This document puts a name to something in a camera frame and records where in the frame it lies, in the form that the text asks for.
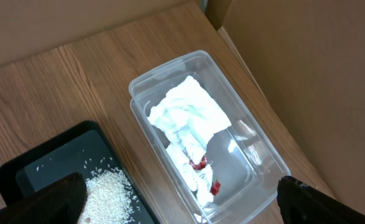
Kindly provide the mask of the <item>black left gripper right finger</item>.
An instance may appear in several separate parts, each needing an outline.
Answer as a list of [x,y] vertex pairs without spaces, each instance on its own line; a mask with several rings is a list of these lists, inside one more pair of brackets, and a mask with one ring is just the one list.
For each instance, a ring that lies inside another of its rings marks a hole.
[[284,224],[365,224],[365,215],[286,175],[277,186]]

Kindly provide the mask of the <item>black plastic tray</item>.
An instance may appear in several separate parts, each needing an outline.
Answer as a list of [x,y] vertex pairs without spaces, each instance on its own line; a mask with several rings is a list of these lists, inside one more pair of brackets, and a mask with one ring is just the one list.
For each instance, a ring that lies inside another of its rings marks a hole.
[[0,194],[13,205],[73,172],[91,179],[125,165],[99,124],[83,121],[0,167]]

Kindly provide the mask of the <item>red snack wrapper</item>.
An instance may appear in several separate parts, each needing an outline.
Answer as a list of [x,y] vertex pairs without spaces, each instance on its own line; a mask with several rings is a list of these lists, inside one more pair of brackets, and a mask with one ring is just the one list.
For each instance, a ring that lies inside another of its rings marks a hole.
[[[193,169],[196,172],[202,171],[206,166],[211,167],[211,163],[208,162],[206,156],[203,156],[201,158],[200,163],[198,163],[198,164],[195,164],[192,160],[189,161],[189,164],[193,167]],[[221,186],[221,184],[219,183],[218,179],[213,175],[212,180],[211,180],[210,193],[213,196],[216,196],[219,193],[220,186]]]

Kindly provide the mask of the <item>white napkin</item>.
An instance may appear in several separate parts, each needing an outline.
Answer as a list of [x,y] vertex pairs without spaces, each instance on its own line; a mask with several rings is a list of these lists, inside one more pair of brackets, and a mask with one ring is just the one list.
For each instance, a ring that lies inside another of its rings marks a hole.
[[211,203],[215,178],[205,154],[211,138],[231,126],[226,113],[196,79],[188,76],[150,109],[147,119],[169,140],[166,152],[198,204],[204,207]]

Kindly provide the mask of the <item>pile of white rice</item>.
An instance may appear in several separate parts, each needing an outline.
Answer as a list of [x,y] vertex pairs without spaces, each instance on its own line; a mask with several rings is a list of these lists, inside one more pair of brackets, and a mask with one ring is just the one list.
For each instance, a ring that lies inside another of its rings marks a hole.
[[78,172],[84,177],[86,199],[78,223],[140,223],[141,203],[132,184],[113,157],[49,156],[27,169],[34,190]]

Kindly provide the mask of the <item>clear plastic bin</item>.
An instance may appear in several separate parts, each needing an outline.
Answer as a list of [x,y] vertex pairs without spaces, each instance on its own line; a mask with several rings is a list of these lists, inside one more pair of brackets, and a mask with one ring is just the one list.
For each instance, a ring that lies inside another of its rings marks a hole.
[[[220,192],[204,207],[167,154],[166,135],[147,119],[151,108],[187,77],[195,79],[231,121],[207,144],[206,158]],[[132,112],[194,223],[249,223],[276,198],[278,181],[290,170],[207,52],[197,50],[153,68],[133,79],[129,92]]]

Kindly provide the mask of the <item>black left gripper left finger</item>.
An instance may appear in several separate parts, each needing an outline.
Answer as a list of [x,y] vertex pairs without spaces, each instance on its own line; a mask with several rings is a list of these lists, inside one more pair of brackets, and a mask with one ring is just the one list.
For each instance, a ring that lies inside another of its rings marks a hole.
[[77,223],[86,202],[86,183],[74,172],[29,198],[0,210],[0,224]]

